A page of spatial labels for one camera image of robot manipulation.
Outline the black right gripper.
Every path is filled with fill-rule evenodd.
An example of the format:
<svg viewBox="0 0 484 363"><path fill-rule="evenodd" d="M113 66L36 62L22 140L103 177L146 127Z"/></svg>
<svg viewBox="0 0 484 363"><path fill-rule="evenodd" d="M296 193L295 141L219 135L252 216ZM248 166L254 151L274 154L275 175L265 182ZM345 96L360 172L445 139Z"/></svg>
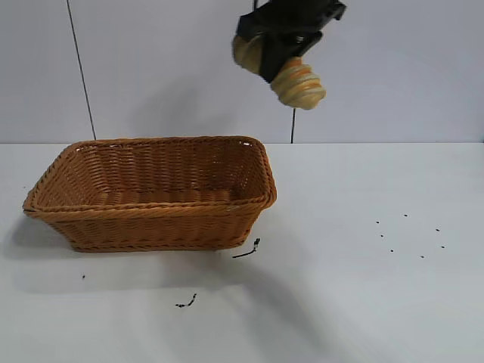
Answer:
<svg viewBox="0 0 484 363"><path fill-rule="evenodd" d="M254 1L253 11L239 18L237 36L252 39L264 34L259 75L271 83L289 59L302 57L319 43L321 30L345 11L341 1Z"/></svg>

